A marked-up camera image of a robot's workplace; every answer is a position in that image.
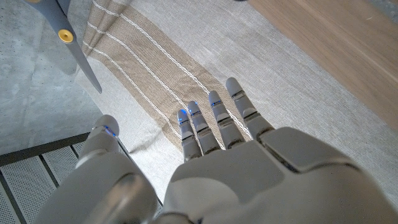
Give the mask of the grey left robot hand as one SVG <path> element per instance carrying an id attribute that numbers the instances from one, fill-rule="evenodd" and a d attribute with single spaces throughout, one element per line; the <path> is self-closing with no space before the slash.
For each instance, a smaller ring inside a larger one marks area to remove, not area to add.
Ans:
<path id="1" fill-rule="evenodd" d="M 36 223 L 396 223 L 397 211 L 354 160 L 298 129 L 276 129 L 235 78 L 226 82 L 251 135 L 246 141 L 211 91 L 222 143 L 197 103 L 177 114 L 183 164 L 163 202 L 118 148 L 119 126 L 97 120 L 75 170 Z"/>

